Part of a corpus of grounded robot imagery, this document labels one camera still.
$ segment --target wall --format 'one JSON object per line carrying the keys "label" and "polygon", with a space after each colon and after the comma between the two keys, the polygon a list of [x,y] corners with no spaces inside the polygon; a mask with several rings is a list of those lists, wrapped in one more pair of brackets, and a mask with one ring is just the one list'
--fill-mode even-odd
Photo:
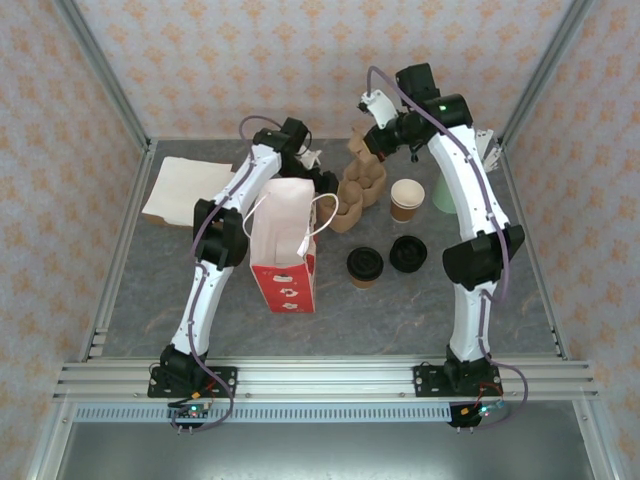
{"label": "wall", "polygon": [[25,478],[139,152],[50,0],[0,3],[0,478]]}
{"label": "wall", "polygon": [[78,3],[147,134],[215,138],[249,113],[349,137],[370,123],[355,108],[367,67],[425,61],[478,125],[501,130],[571,1]]}
{"label": "wall", "polygon": [[640,9],[596,2],[510,161],[571,353],[640,472]]}

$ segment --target gray table surface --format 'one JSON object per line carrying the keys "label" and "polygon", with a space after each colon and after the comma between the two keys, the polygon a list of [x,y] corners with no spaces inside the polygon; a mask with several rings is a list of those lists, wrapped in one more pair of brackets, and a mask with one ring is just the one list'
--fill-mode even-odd
{"label": "gray table surface", "polygon": [[[341,178],[352,160],[346,140],[316,140],[323,168]],[[246,147],[237,140],[161,141],[151,167],[145,199],[166,156],[221,163],[238,168]],[[439,168],[426,149],[420,161],[398,152],[385,162],[387,191],[365,210],[349,232],[319,235],[316,313],[273,314],[251,275],[248,258],[224,290],[211,331],[209,355],[359,355],[444,354],[453,329],[453,287],[442,268],[442,252],[459,242],[455,215],[440,212],[430,200]],[[427,199],[407,224],[389,215],[389,189],[413,178]],[[517,222],[513,200],[501,170],[489,174],[505,213]],[[403,274],[386,262],[369,290],[349,281],[346,258],[358,246],[388,258],[394,239],[411,234],[426,244],[429,256],[416,273]],[[173,336],[189,295],[194,273],[189,257],[190,229],[163,227],[138,218],[116,298],[103,355],[155,357]],[[494,353],[550,353],[555,345],[527,249],[514,257],[508,300],[493,306],[489,343]]]}

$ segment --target brown paper cup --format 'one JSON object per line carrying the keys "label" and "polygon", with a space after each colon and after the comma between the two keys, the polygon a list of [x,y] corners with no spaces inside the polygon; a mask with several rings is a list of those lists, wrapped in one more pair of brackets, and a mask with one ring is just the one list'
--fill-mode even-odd
{"label": "brown paper cup", "polygon": [[391,216],[398,223],[408,222],[422,205],[424,197],[424,188],[415,180],[398,180],[391,187]]}
{"label": "brown paper cup", "polygon": [[376,281],[371,280],[369,282],[363,282],[362,280],[351,277],[351,283],[353,283],[360,290],[366,290],[367,288],[373,287],[373,284],[376,283]]}

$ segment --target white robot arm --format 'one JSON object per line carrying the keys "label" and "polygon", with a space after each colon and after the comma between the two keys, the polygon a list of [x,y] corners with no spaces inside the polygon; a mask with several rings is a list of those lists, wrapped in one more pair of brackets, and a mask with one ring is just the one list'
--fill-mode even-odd
{"label": "white robot arm", "polygon": [[151,372],[148,396],[182,398],[202,388],[206,374],[199,363],[209,350],[211,324],[224,286],[248,249],[242,220],[264,184],[279,173],[312,180],[318,193],[337,192],[336,176],[321,173],[308,149],[299,153],[307,134],[307,127],[293,118],[287,118],[279,131],[262,129],[253,138],[251,154],[224,190],[212,200],[196,203],[198,263],[192,288],[180,326]]}
{"label": "white robot arm", "polygon": [[[426,145],[440,166],[456,207],[462,243],[443,254],[445,271],[454,284],[455,319],[447,362],[442,371],[435,374],[435,377],[439,374],[446,377],[448,388],[442,388],[441,378],[434,378],[432,390],[436,395],[445,392],[477,395],[481,383],[494,383],[498,375],[485,356],[489,352],[491,303],[483,297],[493,296],[504,268],[501,241],[506,244],[510,259],[524,242],[524,231],[519,225],[510,225],[493,194],[464,98],[460,95],[441,97],[428,64],[398,72],[396,81],[398,85],[394,89],[402,94],[408,111],[396,111],[380,90],[364,93],[359,108],[376,120],[376,126],[369,130],[364,141],[381,161],[402,145],[409,147],[412,161],[417,161],[416,152]],[[443,135],[440,127],[448,129],[448,135]]]}
{"label": "white robot arm", "polygon": [[[229,196],[229,192],[242,181],[249,170],[252,162],[250,156],[247,157],[240,169],[236,172],[229,185],[213,199],[214,203],[218,205],[224,198],[227,198],[224,203],[224,208],[227,210],[235,209],[242,217],[246,216],[251,204],[258,196],[264,184],[280,171],[282,161],[280,154],[275,152],[271,147],[255,145],[252,148],[254,167],[247,179],[233,195]],[[200,268],[196,269],[189,300],[182,315],[182,321],[180,322],[178,331],[171,339],[171,343],[177,351],[185,354],[191,353],[187,323],[196,297],[198,285],[200,285],[202,275],[206,275],[207,280],[204,282],[202,290],[198,295],[193,314],[193,320],[195,322],[193,325],[193,341],[196,347],[196,353],[199,356],[204,355],[209,350],[211,323],[218,308],[222,290],[234,268],[233,266],[229,266],[219,270],[216,264],[207,260],[201,260],[201,264],[204,266],[206,273]]]}

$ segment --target paper cup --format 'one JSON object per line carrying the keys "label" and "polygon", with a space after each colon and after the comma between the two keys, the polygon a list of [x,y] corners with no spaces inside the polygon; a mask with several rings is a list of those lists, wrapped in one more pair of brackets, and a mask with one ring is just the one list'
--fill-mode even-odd
{"label": "paper cup", "polygon": [[373,248],[356,248],[347,257],[347,270],[351,275],[351,282],[361,290],[373,286],[382,274],[383,268],[384,261]]}
{"label": "paper cup", "polygon": [[398,223],[408,222],[422,205],[424,197],[424,188],[415,180],[398,180],[391,187],[391,216]]}

